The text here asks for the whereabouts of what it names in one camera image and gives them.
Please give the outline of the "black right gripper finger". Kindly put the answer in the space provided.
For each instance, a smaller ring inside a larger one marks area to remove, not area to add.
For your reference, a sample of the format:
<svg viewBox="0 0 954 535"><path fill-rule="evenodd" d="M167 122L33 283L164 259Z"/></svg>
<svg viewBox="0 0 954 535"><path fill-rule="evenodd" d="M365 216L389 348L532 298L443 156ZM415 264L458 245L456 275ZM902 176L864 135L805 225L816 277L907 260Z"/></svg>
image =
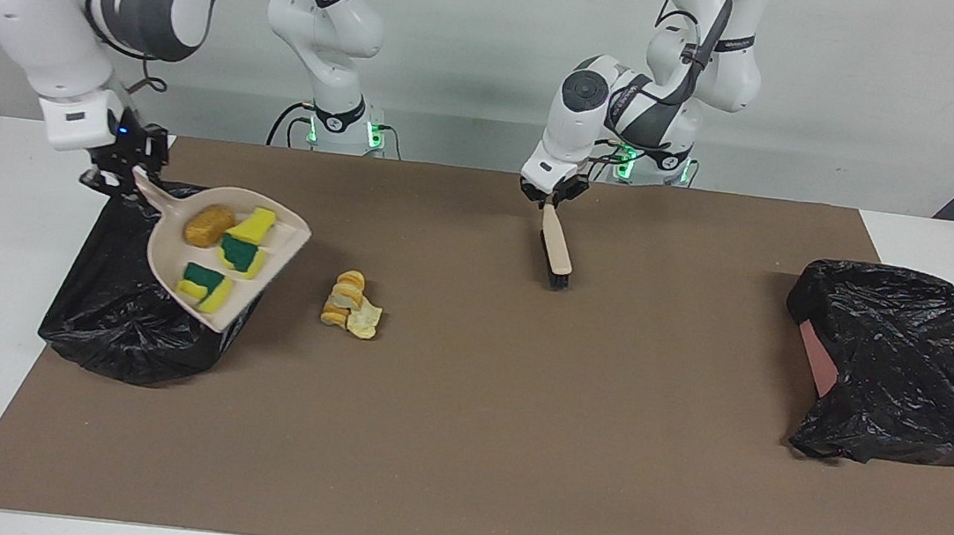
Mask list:
<svg viewBox="0 0 954 535"><path fill-rule="evenodd" d="M119 197L141 198L142 192L137 181L145 183L148 181L146 169L143 165L137 165L128 168L119 169L117 194Z"/></svg>
<svg viewBox="0 0 954 535"><path fill-rule="evenodd" d="M117 193L119 192L120 182L118 178L111 173L106 173L97 167L89 167L82 175L78 177L80 184L93 191Z"/></svg>

